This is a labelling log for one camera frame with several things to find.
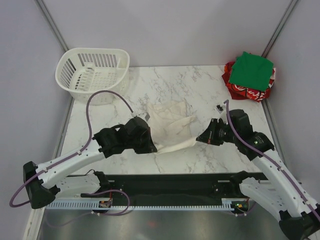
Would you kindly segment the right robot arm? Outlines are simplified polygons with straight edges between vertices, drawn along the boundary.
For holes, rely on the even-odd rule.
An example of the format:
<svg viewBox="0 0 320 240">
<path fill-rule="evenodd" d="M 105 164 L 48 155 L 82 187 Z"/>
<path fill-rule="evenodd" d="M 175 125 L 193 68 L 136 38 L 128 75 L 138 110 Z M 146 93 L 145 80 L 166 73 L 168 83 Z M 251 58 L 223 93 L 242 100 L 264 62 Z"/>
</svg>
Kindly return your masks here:
<svg viewBox="0 0 320 240">
<path fill-rule="evenodd" d="M 196 140 L 214 146 L 234 144 L 261 170 L 275 192 L 245 171 L 233 176 L 229 191 L 235 197 L 249 197 L 268 211 L 288 239 L 304 240 L 319 231 L 320 204 L 290 173 L 268 137 L 253 130 L 249 116 L 242 109 L 224 110 Z"/>
</svg>

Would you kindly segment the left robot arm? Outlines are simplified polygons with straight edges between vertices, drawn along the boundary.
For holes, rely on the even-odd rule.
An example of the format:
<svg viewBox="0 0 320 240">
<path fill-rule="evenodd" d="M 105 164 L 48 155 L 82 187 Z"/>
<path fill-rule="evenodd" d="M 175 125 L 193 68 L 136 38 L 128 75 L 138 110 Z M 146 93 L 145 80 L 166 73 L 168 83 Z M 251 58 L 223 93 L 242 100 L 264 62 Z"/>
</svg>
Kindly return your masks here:
<svg viewBox="0 0 320 240">
<path fill-rule="evenodd" d="M 55 199 L 73 195 L 106 196 L 110 185 L 103 173 L 74 176 L 77 170 L 113 155 L 132 149 L 136 154 L 156 153 L 151 128 L 140 117 L 126 124 L 103 128 L 90 138 L 83 148 L 45 163 L 29 161 L 23 165 L 23 182 L 32 209 L 40 209 Z"/>
</svg>

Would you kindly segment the aluminium frame post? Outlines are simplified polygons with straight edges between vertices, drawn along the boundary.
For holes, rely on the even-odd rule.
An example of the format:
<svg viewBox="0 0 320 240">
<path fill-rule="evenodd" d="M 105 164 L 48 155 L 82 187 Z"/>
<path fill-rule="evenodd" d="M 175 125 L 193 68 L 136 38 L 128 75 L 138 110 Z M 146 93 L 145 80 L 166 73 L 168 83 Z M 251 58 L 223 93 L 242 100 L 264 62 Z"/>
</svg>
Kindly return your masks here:
<svg viewBox="0 0 320 240">
<path fill-rule="evenodd" d="M 267 58 L 273 49 L 275 43 L 277 42 L 278 38 L 280 37 L 283 29 L 285 28 L 287 22 L 289 21 L 290 17 L 292 16 L 293 12 L 295 11 L 296 7 L 300 3 L 300 0 L 291 0 L 285 9 L 280 21 L 278 22 L 275 30 L 273 31 L 266 47 L 264 48 L 261 56 L 263 58 Z"/>
<path fill-rule="evenodd" d="M 34 0 L 35 4 L 37 5 L 38 9 L 40 10 L 41 14 L 43 15 L 45 21 L 47 22 L 48 26 L 50 27 L 54 37 L 58 41 L 60 47 L 63 49 L 64 52 L 69 50 L 69 47 L 61 34 L 57 24 L 55 23 L 54 18 L 52 17 L 46 3 L 44 0 Z"/>
</svg>

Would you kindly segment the white plastic laundry basket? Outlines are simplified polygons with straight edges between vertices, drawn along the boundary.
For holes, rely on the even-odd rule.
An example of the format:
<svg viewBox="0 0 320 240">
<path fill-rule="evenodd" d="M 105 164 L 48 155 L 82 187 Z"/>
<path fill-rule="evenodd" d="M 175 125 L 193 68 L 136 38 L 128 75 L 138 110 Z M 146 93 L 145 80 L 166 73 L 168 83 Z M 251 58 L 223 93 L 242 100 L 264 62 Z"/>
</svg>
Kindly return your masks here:
<svg viewBox="0 0 320 240">
<path fill-rule="evenodd" d="M 64 53 L 55 70 L 57 84 L 79 102 L 101 90 L 124 96 L 129 88 L 130 56 L 118 48 L 77 47 Z"/>
</svg>

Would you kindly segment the left aluminium frame post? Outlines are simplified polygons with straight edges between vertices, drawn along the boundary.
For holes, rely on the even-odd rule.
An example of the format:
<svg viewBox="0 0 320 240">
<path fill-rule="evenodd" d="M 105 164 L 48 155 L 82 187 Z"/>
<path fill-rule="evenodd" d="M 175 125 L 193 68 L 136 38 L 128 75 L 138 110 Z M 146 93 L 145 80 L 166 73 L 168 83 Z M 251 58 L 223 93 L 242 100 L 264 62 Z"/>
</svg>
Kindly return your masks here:
<svg viewBox="0 0 320 240">
<path fill-rule="evenodd" d="M 69 50 L 69 47 L 61 34 L 57 24 L 55 23 L 54 18 L 52 17 L 46 3 L 44 0 L 34 0 L 35 4 L 37 5 L 38 9 L 40 10 L 41 14 L 43 15 L 45 21 L 47 22 L 48 26 L 50 27 L 54 37 L 58 41 L 60 47 L 63 49 L 64 52 Z"/>
</svg>

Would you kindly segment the left aluminium table rail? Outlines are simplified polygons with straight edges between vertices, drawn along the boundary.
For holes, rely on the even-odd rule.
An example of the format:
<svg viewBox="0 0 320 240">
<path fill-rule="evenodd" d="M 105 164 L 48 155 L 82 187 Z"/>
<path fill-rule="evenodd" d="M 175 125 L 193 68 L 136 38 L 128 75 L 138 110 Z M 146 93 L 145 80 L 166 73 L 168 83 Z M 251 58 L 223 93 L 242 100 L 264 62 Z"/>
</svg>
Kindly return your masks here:
<svg viewBox="0 0 320 240">
<path fill-rule="evenodd" d="M 68 125 L 69 125 L 69 121 L 70 121 L 70 117 L 71 117 L 71 113 L 72 113 L 72 109 L 73 109 L 73 105 L 74 105 L 74 101 L 75 101 L 74 98 L 71 96 L 69 98 L 69 102 L 68 102 L 68 105 L 66 108 L 66 114 L 63 118 L 60 136 L 57 140 L 57 145 L 56 145 L 54 152 L 53 152 L 53 156 L 52 156 L 53 159 L 58 158 L 62 153 L 62 149 L 63 149 L 63 145 L 64 145 L 64 141 L 66 138 Z"/>
</svg>

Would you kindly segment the right aluminium frame post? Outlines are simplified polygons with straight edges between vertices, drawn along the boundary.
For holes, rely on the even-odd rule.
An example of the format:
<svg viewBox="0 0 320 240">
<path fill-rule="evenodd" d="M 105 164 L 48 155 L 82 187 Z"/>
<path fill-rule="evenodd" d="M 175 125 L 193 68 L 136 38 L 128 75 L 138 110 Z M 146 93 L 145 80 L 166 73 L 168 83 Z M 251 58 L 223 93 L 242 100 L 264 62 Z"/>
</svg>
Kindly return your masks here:
<svg viewBox="0 0 320 240">
<path fill-rule="evenodd" d="M 278 22 L 275 30 L 273 31 L 266 47 L 264 48 L 261 56 L 263 58 L 267 58 L 273 49 L 275 43 L 277 42 L 278 38 L 280 37 L 283 29 L 285 28 L 287 22 L 289 21 L 290 17 L 292 16 L 293 12 L 295 11 L 296 7 L 300 3 L 300 0 L 291 0 L 285 9 L 280 21 Z"/>
</svg>

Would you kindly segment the cream white t shirt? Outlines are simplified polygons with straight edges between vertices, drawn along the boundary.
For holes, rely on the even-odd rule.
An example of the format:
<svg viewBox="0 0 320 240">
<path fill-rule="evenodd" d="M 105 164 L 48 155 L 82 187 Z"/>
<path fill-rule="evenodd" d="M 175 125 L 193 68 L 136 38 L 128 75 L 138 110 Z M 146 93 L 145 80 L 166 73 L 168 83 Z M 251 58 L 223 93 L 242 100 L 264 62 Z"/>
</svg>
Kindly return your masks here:
<svg viewBox="0 0 320 240">
<path fill-rule="evenodd" d="M 148 103 L 146 111 L 156 154 L 176 152 L 196 144 L 196 137 L 192 136 L 190 127 L 196 117 L 187 116 L 187 104 L 184 100 Z"/>
</svg>

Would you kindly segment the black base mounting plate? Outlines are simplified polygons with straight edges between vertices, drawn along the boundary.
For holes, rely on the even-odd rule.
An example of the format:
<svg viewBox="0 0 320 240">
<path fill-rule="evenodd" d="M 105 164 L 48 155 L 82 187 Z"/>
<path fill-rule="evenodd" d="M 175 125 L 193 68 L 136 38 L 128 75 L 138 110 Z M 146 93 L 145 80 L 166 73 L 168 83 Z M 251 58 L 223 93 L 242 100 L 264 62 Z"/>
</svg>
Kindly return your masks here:
<svg viewBox="0 0 320 240">
<path fill-rule="evenodd" d="M 111 197 L 118 205 L 220 205 L 224 198 L 244 199 L 238 176 L 262 180 L 260 173 L 194 173 L 104 175 L 95 197 Z"/>
</svg>

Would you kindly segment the folded green t shirt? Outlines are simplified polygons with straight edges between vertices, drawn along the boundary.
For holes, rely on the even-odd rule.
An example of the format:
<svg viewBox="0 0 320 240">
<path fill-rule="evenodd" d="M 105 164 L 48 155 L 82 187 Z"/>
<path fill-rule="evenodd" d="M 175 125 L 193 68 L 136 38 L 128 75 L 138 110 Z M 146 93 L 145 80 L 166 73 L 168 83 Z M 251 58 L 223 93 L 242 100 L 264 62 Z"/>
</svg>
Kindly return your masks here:
<svg viewBox="0 0 320 240">
<path fill-rule="evenodd" d="M 265 92 L 273 73 L 274 64 L 270 60 L 246 51 L 236 58 L 231 67 L 231 84 Z"/>
</svg>

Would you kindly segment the folded red printed t shirt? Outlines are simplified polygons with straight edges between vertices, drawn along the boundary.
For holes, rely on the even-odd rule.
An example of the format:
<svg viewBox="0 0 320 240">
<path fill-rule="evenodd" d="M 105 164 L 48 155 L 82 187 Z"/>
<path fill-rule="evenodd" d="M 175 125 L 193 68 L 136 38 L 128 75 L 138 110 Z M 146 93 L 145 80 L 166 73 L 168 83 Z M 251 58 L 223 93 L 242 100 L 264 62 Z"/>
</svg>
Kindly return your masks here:
<svg viewBox="0 0 320 240">
<path fill-rule="evenodd" d="M 230 76 L 232 73 L 232 66 L 235 64 L 234 61 L 230 61 L 224 66 L 224 73 L 221 76 L 225 86 L 227 87 L 230 96 L 233 100 L 252 100 L 260 103 L 262 100 L 267 99 L 270 96 L 271 88 L 274 85 L 276 79 L 276 68 L 272 70 L 272 75 L 270 77 L 268 88 L 265 91 L 260 91 L 252 88 L 247 88 L 230 83 Z"/>
</svg>

